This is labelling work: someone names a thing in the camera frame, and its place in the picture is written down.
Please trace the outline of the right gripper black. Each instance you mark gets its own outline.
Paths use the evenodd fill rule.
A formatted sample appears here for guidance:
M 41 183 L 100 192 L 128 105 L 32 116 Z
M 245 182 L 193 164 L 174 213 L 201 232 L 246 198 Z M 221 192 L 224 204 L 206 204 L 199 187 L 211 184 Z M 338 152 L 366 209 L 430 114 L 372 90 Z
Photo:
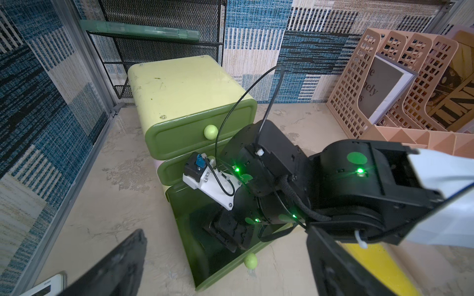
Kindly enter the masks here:
M 287 231 L 271 225 L 304 226 L 309 207 L 309 159 L 278 127 L 260 120 L 241 129 L 218 153 L 220 184 L 233 195 L 204 229 L 229 251 L 248 250 L 253 235 L 272 241 Z

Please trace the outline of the green three-drawer cabinet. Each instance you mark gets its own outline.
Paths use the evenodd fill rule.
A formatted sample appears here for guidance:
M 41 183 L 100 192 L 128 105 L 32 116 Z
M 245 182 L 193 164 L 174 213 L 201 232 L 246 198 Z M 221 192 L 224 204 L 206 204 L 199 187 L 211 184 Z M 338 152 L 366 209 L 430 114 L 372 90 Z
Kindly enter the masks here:
M 230 139 L 218 139 L 228 117 L 242 100 L 254 99 L 208 55 L 135 64 L 128 79 L 144 134 L 156 123 L 233 104 L 220 128 L 204 129 L 215 154 Z

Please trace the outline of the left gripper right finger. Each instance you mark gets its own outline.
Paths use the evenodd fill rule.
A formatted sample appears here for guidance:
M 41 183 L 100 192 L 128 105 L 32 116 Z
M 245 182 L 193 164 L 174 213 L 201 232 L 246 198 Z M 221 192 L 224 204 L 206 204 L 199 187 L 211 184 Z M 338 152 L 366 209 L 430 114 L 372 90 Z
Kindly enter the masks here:
M 324 230 L 309 226 L 307 250 L 320 296 L 393 296 Z

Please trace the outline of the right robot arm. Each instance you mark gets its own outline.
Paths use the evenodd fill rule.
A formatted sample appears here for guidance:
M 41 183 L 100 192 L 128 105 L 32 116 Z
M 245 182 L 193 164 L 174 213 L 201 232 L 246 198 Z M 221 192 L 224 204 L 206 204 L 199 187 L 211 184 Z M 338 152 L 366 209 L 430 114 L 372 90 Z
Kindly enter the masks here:
M 233 200 L 205 230 L 234 252 L 291 228 L 343 243 L 474 245 L 474 162 L 401 143 L 345 139 L 306 155 L 272 122 L 241 129 L 220 163 Z

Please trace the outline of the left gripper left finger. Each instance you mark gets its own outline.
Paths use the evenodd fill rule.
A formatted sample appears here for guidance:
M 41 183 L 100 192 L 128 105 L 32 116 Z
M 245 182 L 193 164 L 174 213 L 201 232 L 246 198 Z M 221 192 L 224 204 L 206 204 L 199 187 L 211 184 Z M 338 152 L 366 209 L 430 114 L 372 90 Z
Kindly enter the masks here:
M 143 276 L 147 243 L 144 231 L 136 229 L 60 295 L 137 295 Z

